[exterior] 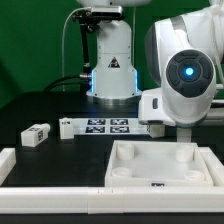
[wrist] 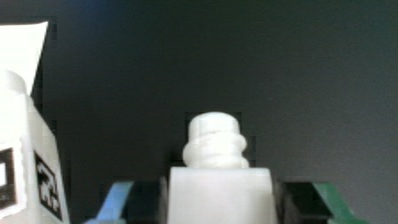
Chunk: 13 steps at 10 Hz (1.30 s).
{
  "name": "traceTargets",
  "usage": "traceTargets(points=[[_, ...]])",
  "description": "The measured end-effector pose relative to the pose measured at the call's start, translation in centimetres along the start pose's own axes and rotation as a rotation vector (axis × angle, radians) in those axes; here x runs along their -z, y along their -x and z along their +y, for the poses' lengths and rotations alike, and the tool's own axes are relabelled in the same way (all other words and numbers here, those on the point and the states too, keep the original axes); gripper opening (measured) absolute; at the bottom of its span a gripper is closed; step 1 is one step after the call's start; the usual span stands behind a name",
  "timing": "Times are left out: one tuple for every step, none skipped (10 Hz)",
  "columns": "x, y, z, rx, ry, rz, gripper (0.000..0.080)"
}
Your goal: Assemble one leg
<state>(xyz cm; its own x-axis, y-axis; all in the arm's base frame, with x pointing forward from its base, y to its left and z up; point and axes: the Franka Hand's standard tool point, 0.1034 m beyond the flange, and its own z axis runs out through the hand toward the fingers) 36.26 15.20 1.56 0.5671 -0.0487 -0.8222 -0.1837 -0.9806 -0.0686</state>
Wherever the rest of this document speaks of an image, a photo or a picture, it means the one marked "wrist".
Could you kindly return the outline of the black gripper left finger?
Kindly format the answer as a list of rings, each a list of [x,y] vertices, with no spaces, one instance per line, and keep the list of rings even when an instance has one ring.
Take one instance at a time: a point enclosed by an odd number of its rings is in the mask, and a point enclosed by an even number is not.
[[[166,180],[116,182],[86,224],[167,224]]]

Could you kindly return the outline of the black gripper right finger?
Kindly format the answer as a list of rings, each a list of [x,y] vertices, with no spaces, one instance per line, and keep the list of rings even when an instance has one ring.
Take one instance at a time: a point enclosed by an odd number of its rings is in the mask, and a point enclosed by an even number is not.
[[[278,217],[279,224],[370,224],[329,182],[279,183]]]

